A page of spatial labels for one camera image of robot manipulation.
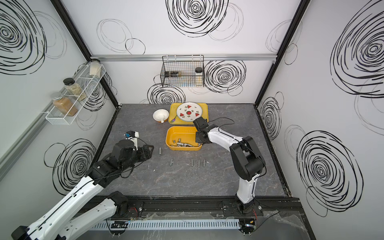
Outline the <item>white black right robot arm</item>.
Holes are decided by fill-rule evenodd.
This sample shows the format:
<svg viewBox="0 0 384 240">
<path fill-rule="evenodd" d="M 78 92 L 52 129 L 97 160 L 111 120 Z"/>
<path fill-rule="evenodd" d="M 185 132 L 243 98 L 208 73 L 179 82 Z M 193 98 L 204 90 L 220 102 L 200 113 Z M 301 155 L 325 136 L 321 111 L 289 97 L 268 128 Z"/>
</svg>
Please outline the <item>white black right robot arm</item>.
<svg viewBox="0 0 384 240">
<path fill-rule="evenodd" d="M 202 117 L 194 120 L 193 124 L 197 129 L 197 143 L 217 144 L 230 152 L 234 169 L 240 178 L 235 207 L 239 214 L 249 214 L 255 204 L 257 181 L 267 173 L 265 159 L 256 142 L 250 136 L 242 138 L 227 133 L 217 125 L 210 125 Z"/>
</svg>

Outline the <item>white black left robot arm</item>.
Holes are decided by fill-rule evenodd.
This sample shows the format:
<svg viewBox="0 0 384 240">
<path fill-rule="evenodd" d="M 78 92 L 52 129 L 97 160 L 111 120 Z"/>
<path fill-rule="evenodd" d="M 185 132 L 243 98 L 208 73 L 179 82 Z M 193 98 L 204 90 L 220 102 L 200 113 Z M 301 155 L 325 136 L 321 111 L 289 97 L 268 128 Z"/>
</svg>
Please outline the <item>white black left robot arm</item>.
<svg viewBox="0 0 384 240">
<path fill-rule="evenodd" d="M 112 181 L 152 157 L 154 146 L 139 147 L 138 137 L 121 140 L 113 151 L 92 165 L 78 184 L 52 209 L 29 226 L 19 226 L 11 236 L 14 240 L 75 240 L 97 223 L 110 217 L 137 218 L 140 208 L 121 192 L 115 191 L 100 204 L 76 214 Z"/>
</svg>

